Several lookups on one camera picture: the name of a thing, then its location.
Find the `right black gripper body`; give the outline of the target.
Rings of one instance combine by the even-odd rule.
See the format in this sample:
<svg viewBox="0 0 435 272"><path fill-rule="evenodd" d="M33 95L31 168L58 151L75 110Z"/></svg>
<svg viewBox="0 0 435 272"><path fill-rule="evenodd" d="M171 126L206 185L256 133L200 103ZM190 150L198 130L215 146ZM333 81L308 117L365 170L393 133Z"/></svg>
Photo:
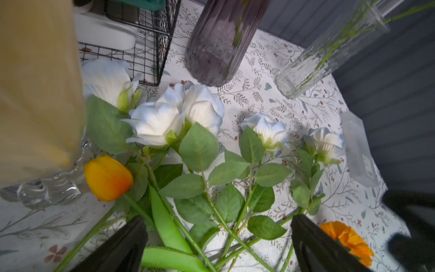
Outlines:
<svg viewBox="0 0 435 272"><path fill-rule="evenodd" d="M389 253L408 272L435 270L435 194L388 190L382 202L406 224L410 235L396 233Z"/></svg>

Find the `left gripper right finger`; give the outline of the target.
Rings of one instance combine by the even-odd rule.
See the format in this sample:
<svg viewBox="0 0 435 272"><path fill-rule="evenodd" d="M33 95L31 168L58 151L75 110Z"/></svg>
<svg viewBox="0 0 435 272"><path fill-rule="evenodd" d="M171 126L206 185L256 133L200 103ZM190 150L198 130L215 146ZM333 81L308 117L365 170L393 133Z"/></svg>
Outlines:
<svg viewBox="0 0 435 272"><path fill-rule="evenodd" d="M305 215L295 215L291 228L293 247L302 272L370 271Z"/></svg>

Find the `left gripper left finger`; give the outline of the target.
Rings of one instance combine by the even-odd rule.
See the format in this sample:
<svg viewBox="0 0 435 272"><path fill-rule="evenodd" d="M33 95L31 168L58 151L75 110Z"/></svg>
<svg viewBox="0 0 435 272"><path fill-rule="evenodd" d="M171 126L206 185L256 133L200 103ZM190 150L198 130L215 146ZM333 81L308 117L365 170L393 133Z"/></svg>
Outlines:
<svg viewBox="0 0 435 272"><path fill-rule="evenodd" d="M72 271L137 272L147 241L144 220L135 216Z"/></svg>

